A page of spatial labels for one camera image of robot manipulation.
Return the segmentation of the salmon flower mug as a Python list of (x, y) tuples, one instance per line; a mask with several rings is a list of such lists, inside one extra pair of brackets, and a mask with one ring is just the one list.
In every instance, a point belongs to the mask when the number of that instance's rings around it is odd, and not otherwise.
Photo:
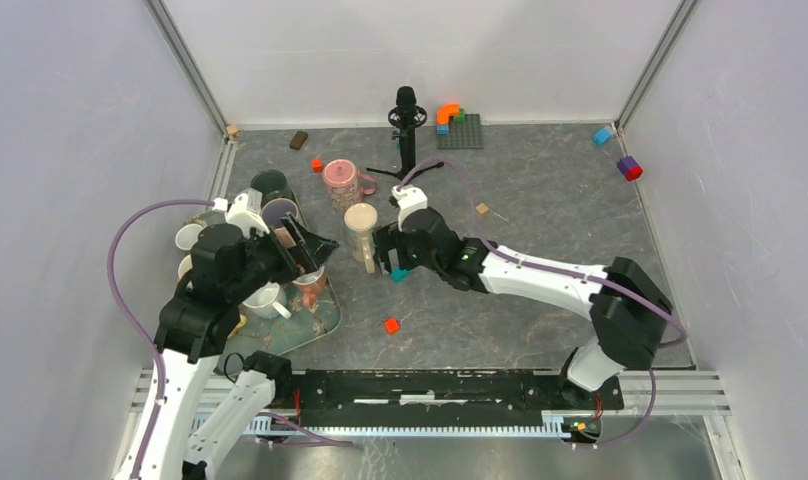
[(299, 290), (303, 306), (307, 309), (313, 308), (318, 296), (327, 287), (325, 267), (322, 266), (315, 272), (298, 277), (292, 284)]

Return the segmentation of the tall seashell cream mug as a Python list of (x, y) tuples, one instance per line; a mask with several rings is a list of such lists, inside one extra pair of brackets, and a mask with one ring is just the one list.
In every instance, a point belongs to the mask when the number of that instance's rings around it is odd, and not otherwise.
[(356, 203), (344, 213), (348, 250), (368, 274), (376, 271), (372, 232), (377, 220), (377, 210), (368, 203)]

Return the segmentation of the iridescent pink mug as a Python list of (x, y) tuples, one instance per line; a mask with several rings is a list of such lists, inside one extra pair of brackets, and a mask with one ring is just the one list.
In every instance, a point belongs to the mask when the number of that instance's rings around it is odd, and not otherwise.
[(262, 206), (261, 217), (270, 229), (281, 228), (283, 219), (287, 216), (301, 225), (304, 224), (299, 206), (289, 198), (276, 198)]

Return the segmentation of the blue white mug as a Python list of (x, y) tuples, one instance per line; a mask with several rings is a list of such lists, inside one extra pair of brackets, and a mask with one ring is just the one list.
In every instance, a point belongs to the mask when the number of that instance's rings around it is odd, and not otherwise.
[(277, 283), (266, 284), (242, 302), (251, 315), (262, 319), (290, 319), (292, 312), (287, 304), (286, 291)]

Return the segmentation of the dark green mug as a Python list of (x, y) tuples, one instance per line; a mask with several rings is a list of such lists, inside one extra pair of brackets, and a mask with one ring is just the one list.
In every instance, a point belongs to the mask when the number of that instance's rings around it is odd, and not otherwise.
[(254, 176), (250, 187), (261, 194), (260, 206), (272, 200), (286, 198), (297, 202), (295, 194), (290, 187), (286, 175), (279, 170), (265, 170)]

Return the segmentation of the light green mug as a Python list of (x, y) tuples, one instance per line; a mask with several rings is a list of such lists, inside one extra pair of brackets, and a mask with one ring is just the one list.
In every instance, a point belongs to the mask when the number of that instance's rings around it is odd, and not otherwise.
[(186, 255), (177, 267), (177, 278), (182, 279), (183, 276), (192, 269), (192, 259), (190, 255)]

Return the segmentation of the small grey-blue mug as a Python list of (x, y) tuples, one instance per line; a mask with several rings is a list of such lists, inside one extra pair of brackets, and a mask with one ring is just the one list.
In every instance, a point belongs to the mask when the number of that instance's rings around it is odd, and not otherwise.
[(198, 223), (189, 223), (182, 226), (175, 234), (175, 246), (183, 252), (189, 252), (197, 243), (203, 230), (204, 227)]

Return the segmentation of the yellow mug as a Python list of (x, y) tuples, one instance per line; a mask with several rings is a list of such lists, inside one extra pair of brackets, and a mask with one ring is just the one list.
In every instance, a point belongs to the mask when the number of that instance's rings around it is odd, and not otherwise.
[(243, 314), (239, 315), (239, 320), (233, 330), (231, 331), (231, 335), (235, 335), (240, 329), (242, 329), (247, 324), (247, 317)]

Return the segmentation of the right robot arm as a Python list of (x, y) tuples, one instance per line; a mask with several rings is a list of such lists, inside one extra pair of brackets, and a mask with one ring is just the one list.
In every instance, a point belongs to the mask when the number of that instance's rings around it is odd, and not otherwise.
[(611, 377), (649, 369), (663, 345), (672, 304), (631, 259), (603, 266), (530, 257), (459, 237), (431, 207), (402, 224), (377, 227), (372, 236), (375, 262), (388, 273), (422, 267), (459, 291), (527, 298), (590, 321), (594, 339), (570, 355), (557, 382), (560, 400), (571, 408), (586, 406)]

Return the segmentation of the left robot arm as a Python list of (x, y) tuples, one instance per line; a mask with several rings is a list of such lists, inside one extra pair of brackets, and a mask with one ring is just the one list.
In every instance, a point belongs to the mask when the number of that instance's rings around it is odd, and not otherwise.
[(290, 361), (256, 351), (216, 410), (199, 429), (192, 427), (242, 302), (269, 283), (317, 271), (339, 247), (291, 218), (284, 225), (295, 241), (290, 248), (257, 227), (243, 232), (219, 223), (201, 232), (191, 269), (159, 313), (153, 377), (117, 478), (213, 479), (252, 419), (292, 399)]

